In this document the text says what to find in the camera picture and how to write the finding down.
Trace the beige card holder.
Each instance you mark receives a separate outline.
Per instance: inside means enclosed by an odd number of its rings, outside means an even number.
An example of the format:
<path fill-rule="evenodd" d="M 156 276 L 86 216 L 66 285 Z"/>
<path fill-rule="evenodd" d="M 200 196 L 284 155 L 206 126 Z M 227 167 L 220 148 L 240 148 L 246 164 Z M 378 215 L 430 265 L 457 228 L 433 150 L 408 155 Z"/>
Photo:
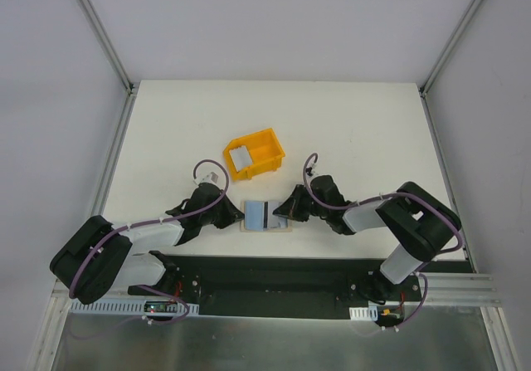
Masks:
<path fill-rule="evenodd" d="M 281 205 L 281 201 L 244 200 L 241 210 L 244 219 L 241 221 L 242 232 L 290 232 L 291 221 L 286 217 L 276 216 L 273 212 Z"/>

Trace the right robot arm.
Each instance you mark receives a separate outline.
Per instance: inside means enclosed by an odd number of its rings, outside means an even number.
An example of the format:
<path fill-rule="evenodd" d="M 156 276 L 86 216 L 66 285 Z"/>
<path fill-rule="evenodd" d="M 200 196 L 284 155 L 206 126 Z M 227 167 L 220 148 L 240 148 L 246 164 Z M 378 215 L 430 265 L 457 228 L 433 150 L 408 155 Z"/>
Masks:
<path fill-rule="evenodd" d="M 460 219 L 414 182 L 404 183 L 393 193 L 350 202 L 331 176 L 321 175 L 296 185 L 273 214 L 296 222 L 318 217 L 345 236 L 387 228 L 397 239 L 397 247 L 357 284 L 358 294 L 374 303 L 392 300 L 402 292 L 409 275 L 436 256 L 463 247 Z"/>

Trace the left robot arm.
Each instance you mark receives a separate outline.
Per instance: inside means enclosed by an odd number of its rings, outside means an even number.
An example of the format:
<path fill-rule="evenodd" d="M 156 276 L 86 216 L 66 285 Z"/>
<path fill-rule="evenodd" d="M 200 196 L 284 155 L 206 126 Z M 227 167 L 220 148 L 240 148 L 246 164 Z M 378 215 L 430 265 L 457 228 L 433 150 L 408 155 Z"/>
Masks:
<path fill-rule="evenodd" d="M 158 219 L 115 227 L 101 215 L 90 217 L 55 254 L 50 270 L 84 305 L 129 286 L 167 295 L 175 286 L 176 266 L 160 251 L 190 242 L 203 227 L 224 229 L 243 219 L 217 185 L 199 183 L 190 198 Z"/>

